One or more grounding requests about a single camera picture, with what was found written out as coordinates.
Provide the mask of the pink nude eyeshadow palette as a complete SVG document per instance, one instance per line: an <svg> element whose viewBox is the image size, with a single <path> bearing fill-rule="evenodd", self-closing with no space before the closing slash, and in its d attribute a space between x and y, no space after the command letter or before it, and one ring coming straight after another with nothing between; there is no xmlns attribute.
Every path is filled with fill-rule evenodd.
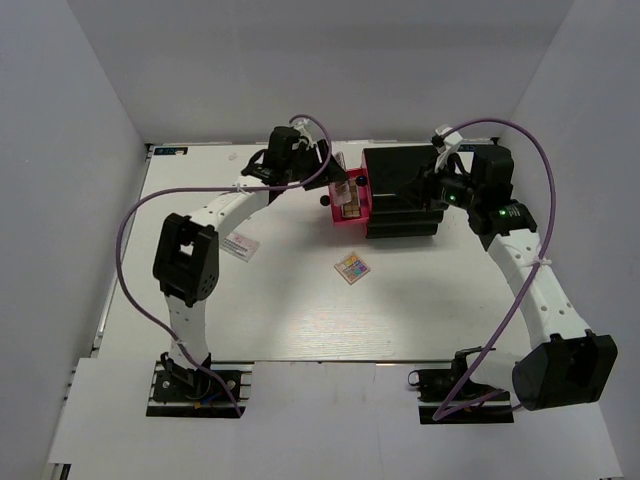
<svg viewBox="0 0 640 480"><path fill-rule="evenodd" d="M344 172L347 172L347 166L344 160L344 155L342 152L337 152L334 155L337 164L342 168ZM333 184L331 192L334 194L334 204L337 206L343 206L348 204L352 195L350 192L350 184L349 177L346 177L345 180L340 180Z"/></svg>

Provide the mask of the black drawer organizer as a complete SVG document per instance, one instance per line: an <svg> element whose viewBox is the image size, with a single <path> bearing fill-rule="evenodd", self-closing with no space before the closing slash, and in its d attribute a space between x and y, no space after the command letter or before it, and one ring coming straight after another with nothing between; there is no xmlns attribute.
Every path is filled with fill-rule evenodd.
<svg viewBox="0 0 640 480"><path fill-rule="evenodd" d="M421 167L438 156L431 145L365 148L362 168L368 177L369 220L366 238L387 239L434 236L447 206L425 210L399 196L401 188L414 180Z"/></svg>

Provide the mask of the brown eyeshadow palette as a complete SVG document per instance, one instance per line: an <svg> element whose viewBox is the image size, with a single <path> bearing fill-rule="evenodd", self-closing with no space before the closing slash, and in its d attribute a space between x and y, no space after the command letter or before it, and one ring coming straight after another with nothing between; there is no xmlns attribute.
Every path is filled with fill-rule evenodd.
<svg viewBox="0 0 640 480"><path fill-rule="evenodd" d="M346 219L355 219L361 217L361 203L359 196L359 188L356 184L349 187L350 199L341 206L342 217Z"/></svg>

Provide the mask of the colourful eyeshadow palette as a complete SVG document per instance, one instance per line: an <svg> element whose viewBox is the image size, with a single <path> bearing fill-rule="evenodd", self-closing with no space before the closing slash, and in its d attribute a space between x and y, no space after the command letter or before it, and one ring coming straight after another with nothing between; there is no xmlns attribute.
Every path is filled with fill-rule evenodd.
<svg viewBox="0 0 640 480"><path fill-rule="evenodd" d="M339 260L334 265L334 269L349 285L353 285L371 271L371 268L355 251Z"/></svg>

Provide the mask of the clear labelled makeup case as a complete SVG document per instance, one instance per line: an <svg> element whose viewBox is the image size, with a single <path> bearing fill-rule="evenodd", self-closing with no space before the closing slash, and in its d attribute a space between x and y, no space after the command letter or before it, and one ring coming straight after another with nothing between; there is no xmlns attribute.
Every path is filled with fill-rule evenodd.
<svg viewBox="0 0 640 480"><path fill-rule="evenodd" d="M228 234L220 243L220 250L233 257L248 263L257 250L260 243L245 235L233 231Z"/></svg>

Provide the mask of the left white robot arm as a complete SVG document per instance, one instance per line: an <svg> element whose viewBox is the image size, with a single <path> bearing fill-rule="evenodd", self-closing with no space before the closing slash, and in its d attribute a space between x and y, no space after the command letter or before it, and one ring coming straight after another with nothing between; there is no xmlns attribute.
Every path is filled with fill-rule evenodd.
<svg viewBox="0 0 640 480"><path fill-rule="evenodd" d="M287 187L301 184L312 190L346 178L330 140L314 141L300 124L278 126L229 192L187 215L171 214L165 219L152 273L166 300L176 338L162 363L178 374L177 387L188 398L202 398L211 387L211 374L204 369L211 364L205 309L219 280L221 241L252 214L271 205Z"/></svg>

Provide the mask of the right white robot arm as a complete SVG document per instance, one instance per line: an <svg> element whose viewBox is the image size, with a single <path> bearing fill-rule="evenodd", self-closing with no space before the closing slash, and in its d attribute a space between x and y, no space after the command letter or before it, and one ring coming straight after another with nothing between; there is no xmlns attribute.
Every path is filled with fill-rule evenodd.
<svg viewBox="0 0 640 480"><path fill-rule="evenodd" d="M609 335L595 333L568 299L546 257L550 238L538 233L529 209L513 198L511 152L481 145L464 169L458 154L431 147L400 198L428 211L466 212L470 229L499 267L514 301L482 347L461 350L440 383L446 395L433 419L482 404L503 392L536 411L600 400L618 355Z"/></svg>

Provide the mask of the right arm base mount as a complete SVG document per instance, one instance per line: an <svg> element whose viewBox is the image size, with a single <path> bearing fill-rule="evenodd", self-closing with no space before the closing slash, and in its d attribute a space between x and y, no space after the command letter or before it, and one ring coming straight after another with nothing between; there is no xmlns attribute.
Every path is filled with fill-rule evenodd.
<svg viewBox="0 0 640 480"><path fill-rule="evenodd" d="M466 381L448 408L455 408L461 403L472 400L475 403L439 421L433 419L436 410L471 364L469 357L481 350L481 347L476 347L458 351L446 367L423 366L409 372L407 383L410 389L417 392L421 425L512 424L514 422L510 394L504 392L497 395L497 389L474 383L472 380Z"/></svg>

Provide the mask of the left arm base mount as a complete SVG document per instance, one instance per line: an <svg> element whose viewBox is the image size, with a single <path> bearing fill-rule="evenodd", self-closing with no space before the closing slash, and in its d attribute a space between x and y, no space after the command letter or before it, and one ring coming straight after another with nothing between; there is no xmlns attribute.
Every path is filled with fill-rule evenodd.
<svg viewBox="0 0 640 480"><path fill-rule="evenodd" d="M251 394L253 363L213 362L218 381L199 370L175 367L163 353L156 362L146 416L150 418L237 419Z"/></svg>

